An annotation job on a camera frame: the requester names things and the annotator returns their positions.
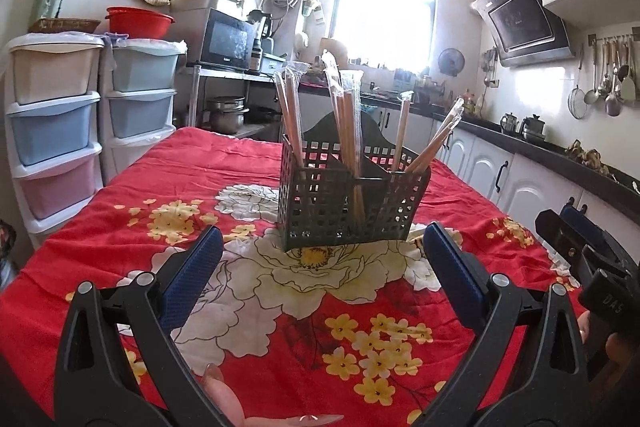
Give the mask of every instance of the gray container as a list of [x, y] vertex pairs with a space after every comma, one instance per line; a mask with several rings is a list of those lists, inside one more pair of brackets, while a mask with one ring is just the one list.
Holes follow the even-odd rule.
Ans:
[[20, 162], [34, 165], [87, 147], [95, 102], [84, 100], [9, 114]]
[[152, 48], [114, 48], [113, 89], [121, 92], [171, 89], [180, 54]]
[[167, 123], [175, 91], [119, 96], [109, 99], [113, 134], [128, 138], [162, 129]]

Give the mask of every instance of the microwave oven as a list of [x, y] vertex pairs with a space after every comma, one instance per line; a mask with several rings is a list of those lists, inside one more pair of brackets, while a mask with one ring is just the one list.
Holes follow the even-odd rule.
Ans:
[[187, 43], [187, 65], [249, 69], [257, 27], [213, 8], [172, 13], [166, 39]]

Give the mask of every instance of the plastic bag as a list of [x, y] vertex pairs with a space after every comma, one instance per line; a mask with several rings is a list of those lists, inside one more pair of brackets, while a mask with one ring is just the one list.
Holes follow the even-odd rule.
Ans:
[[300, 78], [306, 73], [309, 65], [304, 62], [287, 62], [284, 68], [276, 71], [275, 84], [280, 99], [282, 119], [287, 129], [287, 136], [298, 164], [303, 167], [302, 129], [300, 127], [300, 99], [298, 87]]

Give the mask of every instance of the red tablecloth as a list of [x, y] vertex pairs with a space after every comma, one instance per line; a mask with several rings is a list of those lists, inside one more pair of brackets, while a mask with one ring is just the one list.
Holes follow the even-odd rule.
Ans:
[[[47, 413], [60, 331], [78, 283], [112, 287], [156, 271], [209, 223], [227, 235], [223, 262], [172, 335], [196, 375], [219, 364], [247, 416], [338, 413], [350, 427], [369, 426], [371, 418], [398, 427], [430, 403], [472, 334], [438, 291], [420, 245], [282, 252], [273, 224], [280, 151], [279, 144], [182, 129], [33, 255], [0, 295], [0, 348]], [[527, 230], [442, 163], [432, 169], [416, 237], [420, 225], [438, 220], [489, 272], [536, 289], [560, 277]], [[561, 281], [574, 289], [569, 278]], [[130, 331], [122, 333], [143, 391], [159, 400]], [[498, 396], [507, 369], [486, 400]]]

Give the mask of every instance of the pink plastic drawer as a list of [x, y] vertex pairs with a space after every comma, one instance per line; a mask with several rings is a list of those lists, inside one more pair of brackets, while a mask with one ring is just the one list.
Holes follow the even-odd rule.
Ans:
[[46, 178], [22, 180], [24, 197], [36, 219], [46, 219], [95, 194], [95, 162], [90, 156], [67, 172]]

